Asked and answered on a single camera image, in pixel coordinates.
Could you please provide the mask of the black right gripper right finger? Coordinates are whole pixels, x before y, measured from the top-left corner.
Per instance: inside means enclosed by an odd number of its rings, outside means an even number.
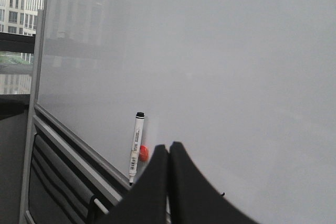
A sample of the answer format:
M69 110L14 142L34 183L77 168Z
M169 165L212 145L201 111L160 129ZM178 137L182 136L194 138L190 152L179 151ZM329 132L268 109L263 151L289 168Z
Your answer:
M172 223L256 223L209 183L181 142L170 146L169 204Z

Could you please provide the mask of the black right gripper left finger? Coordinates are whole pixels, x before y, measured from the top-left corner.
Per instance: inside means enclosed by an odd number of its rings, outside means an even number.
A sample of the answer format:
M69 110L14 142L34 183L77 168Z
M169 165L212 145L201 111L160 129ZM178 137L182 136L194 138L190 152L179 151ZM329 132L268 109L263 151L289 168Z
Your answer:
M169 154L157 145L141 177L98 223L166 223Z

